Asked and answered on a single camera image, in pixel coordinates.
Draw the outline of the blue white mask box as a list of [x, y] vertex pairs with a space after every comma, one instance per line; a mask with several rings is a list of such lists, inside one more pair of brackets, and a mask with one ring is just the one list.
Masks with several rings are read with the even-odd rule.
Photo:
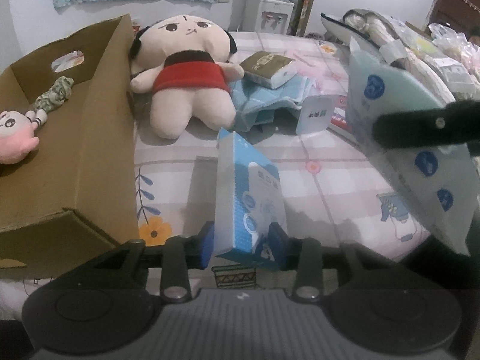
[[236, 132], [217, 137], [214, 254], [244, 266], [277, 270], [268, 236], [287, 230], [278, 168]]

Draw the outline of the blue white wet wipes pack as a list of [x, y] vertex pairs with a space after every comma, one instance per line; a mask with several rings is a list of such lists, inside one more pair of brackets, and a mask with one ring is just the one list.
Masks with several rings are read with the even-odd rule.
[[479, 211], [479, 102], [442, 104], [404, 69], [349, 48], [346, 121], [367, 159], [428, 232], [458, 254]]

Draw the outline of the red toothpaste tube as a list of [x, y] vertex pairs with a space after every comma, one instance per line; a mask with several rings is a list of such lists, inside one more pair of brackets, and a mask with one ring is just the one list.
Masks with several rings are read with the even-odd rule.
[[355, 137], [353, 136], [352, 130], [347, 125], [346, 119], [346, 108], [347, 108], [347, 97], [342, 95], [333, 96], [334, 103], [334, 113], [329, 124], [329, 129], [332, 130], [337, 135], [347, 139], [352, 144], [357, 144]]

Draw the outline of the small white floss box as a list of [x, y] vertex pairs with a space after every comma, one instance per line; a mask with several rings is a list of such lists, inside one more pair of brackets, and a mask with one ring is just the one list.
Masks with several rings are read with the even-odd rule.
[[298, 115], [297, 135], [319, 133], [329, 126], [335, 110], [335, 100], [329, 95], [307, 97]]

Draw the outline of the pink knitted sponge pad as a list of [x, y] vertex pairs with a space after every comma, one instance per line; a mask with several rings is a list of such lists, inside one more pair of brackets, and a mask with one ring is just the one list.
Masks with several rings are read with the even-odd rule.
[[348, 82], [347, 64], [335, 54], [319, 56], [306, 55], [298, 50], [288, 50], [285, 56], [296, 61], [298, 74], [309, 78], [318, 89], [326, 89], [328, 85]]

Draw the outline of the pink round plush toy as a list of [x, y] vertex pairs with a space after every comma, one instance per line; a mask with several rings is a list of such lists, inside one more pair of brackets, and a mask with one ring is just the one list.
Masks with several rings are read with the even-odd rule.
[[28, 111], [25, 115], [18, 111], [1, 113], [0, 163], [13, 165], [23, 161], [39, 145], [36, 130], [47, 121], [47, 113], [40, 109]]

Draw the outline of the grey plastic packaging bag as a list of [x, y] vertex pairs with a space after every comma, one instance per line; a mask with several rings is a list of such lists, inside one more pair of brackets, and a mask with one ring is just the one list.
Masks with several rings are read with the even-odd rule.
[[430, 66], [454, 94], [474, 95], [477, 84], [467, 67], [445, 54], [433, 41], [408, 27], [405, 22], [392, 16], [376, 13], [414, 54]]

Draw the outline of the clear plastic bags pile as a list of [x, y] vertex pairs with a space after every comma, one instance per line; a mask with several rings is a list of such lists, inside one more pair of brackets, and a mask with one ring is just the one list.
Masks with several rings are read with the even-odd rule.
[[428, 26], [433, 44], [442, 53], [462, 63], [468, 73], [479, 81], [479, 46], [468, 41], [464, 33], [442, 24], [433, 23]]

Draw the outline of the brown wooden door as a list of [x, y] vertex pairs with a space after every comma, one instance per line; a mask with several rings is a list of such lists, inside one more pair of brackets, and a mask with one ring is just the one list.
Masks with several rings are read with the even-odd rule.
[[479, 8], [479, 0], [436, 0], [428, 24], [443, 24], [470, 35], [479, 27]]

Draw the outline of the white striped blanket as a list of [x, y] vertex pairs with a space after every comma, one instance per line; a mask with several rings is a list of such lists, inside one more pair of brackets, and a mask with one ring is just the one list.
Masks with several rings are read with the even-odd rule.
[[349, 10], [343, 16], [343, 22], [366, 35], [379, 48], [380, 55], [388, 65], [409, 72], [443, 105], [455, 101], [452, 92], [439, 75], [406, 47], [393, 28], [378, 15]]

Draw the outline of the light blue folded cloth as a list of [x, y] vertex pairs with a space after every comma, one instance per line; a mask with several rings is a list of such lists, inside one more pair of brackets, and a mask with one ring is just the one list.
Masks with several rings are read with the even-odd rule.
[[229, 85], [236, 117], [233, 129], [249, 132], [256, 125], [272, 123], [275, 111], [300, 111], [309, 95], [313, 81], [306, 76], [294, 76], [276, 89], [266, 88], [247, 79]]

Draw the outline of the brown cardboard box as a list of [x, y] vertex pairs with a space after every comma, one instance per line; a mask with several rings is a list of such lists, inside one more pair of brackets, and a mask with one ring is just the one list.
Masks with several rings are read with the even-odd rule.
[[72, 95], [38, 130], [39, 145], [1, 168], [1, 277], [48, 279], [137, 236], [129, 16], [42, 46], [1, 74], [1, 108], [26, 111], [73, 51]]

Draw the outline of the gold tissue pack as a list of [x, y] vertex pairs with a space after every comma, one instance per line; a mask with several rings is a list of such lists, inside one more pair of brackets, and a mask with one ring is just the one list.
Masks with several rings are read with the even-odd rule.
[[258, 51], [240, 63], [244, 77], [268, 89], [278, 89], [298, 72], [294, 59], [267, 51]]

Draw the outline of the green patterned scrunchie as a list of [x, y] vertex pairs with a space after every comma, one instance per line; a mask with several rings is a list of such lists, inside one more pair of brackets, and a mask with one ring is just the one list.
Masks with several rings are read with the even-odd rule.
[[46, 92], [37, 97], [33, 105], [34, 111], [43, 110], [50, 113], [60, 108], [72, 96], [74, 84], [72, 78], [59, 77]]

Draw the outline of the white water dispenser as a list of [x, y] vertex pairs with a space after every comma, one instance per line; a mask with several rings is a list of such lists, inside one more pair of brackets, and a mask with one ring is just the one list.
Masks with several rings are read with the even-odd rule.
[[294, 7], [283, 0], [246, 0], [241, 30], [287, 35]]

